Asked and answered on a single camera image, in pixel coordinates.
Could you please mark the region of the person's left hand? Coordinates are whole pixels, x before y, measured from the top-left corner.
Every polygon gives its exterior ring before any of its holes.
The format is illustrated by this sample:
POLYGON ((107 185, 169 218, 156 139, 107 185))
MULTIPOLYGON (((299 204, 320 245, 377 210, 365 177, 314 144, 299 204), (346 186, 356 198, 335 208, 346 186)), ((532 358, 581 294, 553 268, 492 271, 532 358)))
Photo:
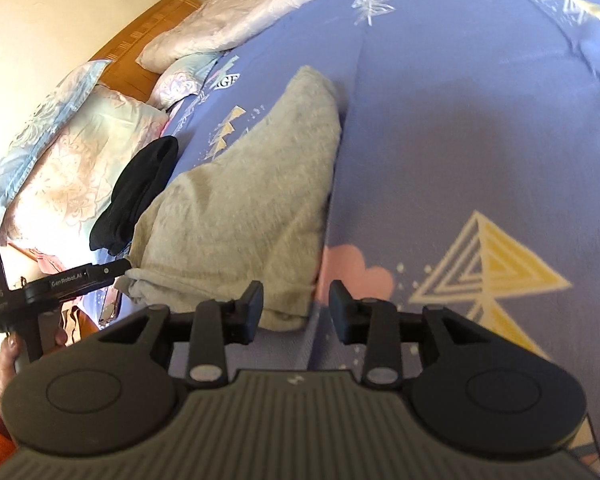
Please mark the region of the person's left hand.
POLYGON ((0 348, 0 416, 2 413, 2 399, 4 392, 17 374, 15 364, 20 354, 26 350, 23 339, 17 333, 11 333, 2 341, 0 348))

